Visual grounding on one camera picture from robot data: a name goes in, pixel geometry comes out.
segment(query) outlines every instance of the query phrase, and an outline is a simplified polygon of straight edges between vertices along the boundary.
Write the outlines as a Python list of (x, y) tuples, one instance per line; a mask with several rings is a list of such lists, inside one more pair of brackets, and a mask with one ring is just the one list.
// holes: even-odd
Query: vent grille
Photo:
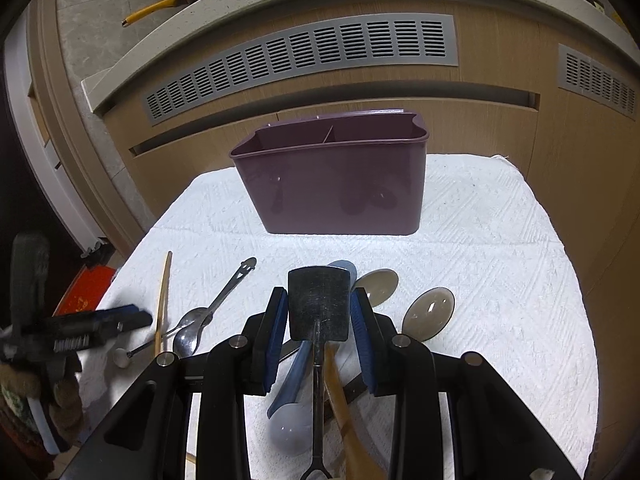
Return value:
[(558, 86), (626, 116), (636, 115), (636, 91), (617, 73), (581, 52), (559, 45)]
[(147, 95), (143, 105), (156, 124), (218, 97), (264, 83), (377, 64), (457, 66), (453, 16), (368, 14), (281, 30), (219, 52), (175, 75)]

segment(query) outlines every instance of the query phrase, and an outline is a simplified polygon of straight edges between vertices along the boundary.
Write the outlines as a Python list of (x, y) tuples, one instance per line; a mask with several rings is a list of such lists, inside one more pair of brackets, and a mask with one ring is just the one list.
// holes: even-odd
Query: purple utensil holder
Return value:
[(413, 112), (349, 112), (267, 124), (229, 156), (270, 233), (409, 235), (428, 138)]

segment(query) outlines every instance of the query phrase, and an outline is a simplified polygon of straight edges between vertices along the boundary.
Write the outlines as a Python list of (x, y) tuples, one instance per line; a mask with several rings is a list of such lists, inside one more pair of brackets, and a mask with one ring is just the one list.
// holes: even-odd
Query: brown plastic spoon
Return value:
[(334, 348), (330, 344), (324, 347), (324, 387), (329, 395), (329, 402), (342, 436), (347, 459), (346, 480), (385, 480), (386, 473), (369, 456), (353, 427), (347, 399), (344, 397), (335, 366)]
[(391, 298), (398, 288), (398, 275), (391, 269), (377, 269), (359, 277), (353, 288), (363, 287), (367, 292), (369, 303), (376, 307)]
[(423, 342), (435, 337), (451, 319), (455, 304), (448, 288), (437, 286), (427, 290), (404, 314), (402, 333)]

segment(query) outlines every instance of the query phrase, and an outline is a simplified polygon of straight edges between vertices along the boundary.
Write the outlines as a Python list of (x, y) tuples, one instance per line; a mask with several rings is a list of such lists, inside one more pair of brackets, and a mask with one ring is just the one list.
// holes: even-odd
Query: metal handle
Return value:
[(320, 471), (325, 478), (332, 478), (324, 467), (322, 457), (322, 440), (324, 438), (324, 380), (322, 378), (322, 365), (324, 364), (324, 338), (320, 330), (320, 320), (316, 320), (313, 339), (314, 352), (314, 414), (313, 414), (313, 441), (311, 445), (311, 466), (300, 480), (306, 480), (314, 471)]
[(197, 324), (201, 324), (209, 314), (212, 314), (218, 309), (222, 302), (225, 301), (225, 298), (229, 295), (229, 293), (234, 290), (236, 286), (238, 286), (238, 283), (240, 283), (249, 272), (255, 269), (256, 262), (257, 260), (252, 257), (240, 264), (240, 267), (238, 267), (236, 273), (228, 282), (226, 282), (226, 285), (216, 296), (215, 300), (211, 302), (207, 309), (198, 318), (198, 320), (196, 321)]
[[(168, 330), (167, 332), (162, 334), (162, 339), (169, 337), (172, 333), (176, 332), (177, 330), (180, 330), (181, 328), (183, 327), (181, 327), (180, 325), (174, 326), (171, 330)], [(155, 339), (150, 339), (146, 343), (142, 343), (142, 345), (136, 346), (133, 350), (129, 350), (127, 352), (127, 357), (131, 359), (135, 354), (137, 354), (138, 352), (142, 352), (145, 348), (151, 346), (154, 342), (155, 342)]]

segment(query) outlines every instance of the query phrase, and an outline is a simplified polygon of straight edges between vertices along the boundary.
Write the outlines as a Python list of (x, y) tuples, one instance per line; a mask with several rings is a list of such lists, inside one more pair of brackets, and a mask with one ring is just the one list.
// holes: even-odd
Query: wooden spoon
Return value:
[(344, 397), (335, 354), (331, 345), (324, 347), (324, 387), (340, 428), (344, 454), (347, 459), (346, 480), (386, 480), (386, 473), (364, 449), (351, 420), (351, 413)]

